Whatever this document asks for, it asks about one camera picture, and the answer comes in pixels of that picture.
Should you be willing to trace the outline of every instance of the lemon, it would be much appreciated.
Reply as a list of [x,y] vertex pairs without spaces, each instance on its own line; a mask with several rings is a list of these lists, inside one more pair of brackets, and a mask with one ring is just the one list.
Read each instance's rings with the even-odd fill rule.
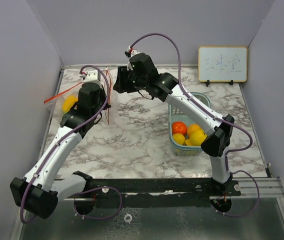
[[78,101],[77,97],[75,97],[74,95],[69,95],[62,106],[62,110],[64,113],[67,113],[71,107],[74,105],[74,103],[76,103]]
[[193,146],[201,146],[202,142],[206,139],[207,135],[202,129],[195,130],[190,135],[190,140]]
[[200,129],[199,125],[191,124],[190,126],[187,127],[186,134],[188,135],[188,137],[190,137],[191,133],[198,129]]
[[181,133],[175,133],[172,135],[173,137],[173,140],[177,143],[177,144],[180,144],[180,145],[183,145],[184,141],[185,141],[185,137],[183,134]]
[[193,146],[193,143],[191,142],[190,139],[185,140],[184,145],[186,146]]

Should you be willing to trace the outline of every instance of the plastic basket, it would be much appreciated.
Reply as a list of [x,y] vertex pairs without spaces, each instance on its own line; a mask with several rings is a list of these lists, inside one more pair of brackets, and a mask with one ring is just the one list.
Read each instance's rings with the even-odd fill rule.
[[[193,96],[199,99],[202,103],[207,105],[209,108],[211,107],[210,100],[203,94],[198,92],[191,92]],[[195,156],[202,151],[201,146],[185,146],[177,144],[172,137],[172,123],[181,121],[185,123],[187,126],[190,124],[196,124],[191,118],[185,115],[180,109],[169,105],[168,106],[168,120],[169,120],[169,138],[171,142],[171,150],[176,156]]]

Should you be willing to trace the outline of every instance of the orange fruit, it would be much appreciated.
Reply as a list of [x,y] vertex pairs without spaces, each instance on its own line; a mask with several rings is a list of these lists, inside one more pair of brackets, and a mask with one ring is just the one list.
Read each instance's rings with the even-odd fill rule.
[[187,127],[186,127],[185,123],[183,123],[181,121],[176,121],[176,122],[172,123],[172,134],[185,135],[186,129],[187,129]]
[[177,143],[177,144],[180,144],[180,145],[183,145],[184,141],[185,141],[185,137],[183,134],[181,133],[175,133],[172,135],[173,137],[173,140]]
[[186,134],[188,135],[188,137],[190,137],[191,133],[198,129],[200,129],[199,125],[191,124],[190,126],[187,127]]
[[206,139],[207,135],[202,129],[195,130],[190,135],[190,140],[193,146],[201,146],[202,142]]

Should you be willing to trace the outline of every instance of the gray wall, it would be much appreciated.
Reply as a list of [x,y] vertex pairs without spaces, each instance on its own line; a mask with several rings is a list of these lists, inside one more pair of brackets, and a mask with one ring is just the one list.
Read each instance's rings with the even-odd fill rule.
[[284,185],[284,0],[276,0],[249,47],[248,108],[267,162]]
[[0,240],[18,208],[9,185],[37,160],[61,61],[25,0],[0,0]]
[[[124,51],[144,34],[176,41],[183,64],[200,45],[248,46],[273,0],[28,0],[67,65],[126,63]],[[137,45],[157,64],[177,64],[172,45],[151,37]]]

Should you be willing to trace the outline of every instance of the marble surface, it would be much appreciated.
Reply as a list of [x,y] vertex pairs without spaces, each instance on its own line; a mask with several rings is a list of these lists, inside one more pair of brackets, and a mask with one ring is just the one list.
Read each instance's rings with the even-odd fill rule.
[[[177,77],[177,69],[159,68]],[[110,69],[113,81],[117,69]],[[66,69],[60,92],[80,81],[78,69]],[[238,84],[215,83],[206,87],[199,83],[196,68],[182,69],[182,82],[191,92],[206,95],[211,108],[231,114],[238,125],[253,135],[253,146],[245,151],[230,153],[232,171],[243,169],[255,177],[265,177],[264,164],[256,144],[252,125]],[[62,118],[61,105],[75,88],[57,100],[46,147],[51,142]],[[82,171],[94,178],[206,178],[211,176],[209,156],[175,156],[168,136],[168,105],[158,99],[147,100],[138,93],[117,94],[112,91],[111,124],[105,117],[86,134],[74,148],[58,173],[59,178]],[[230,148],[241,148],[249,143],[248,137],[235,129]]]

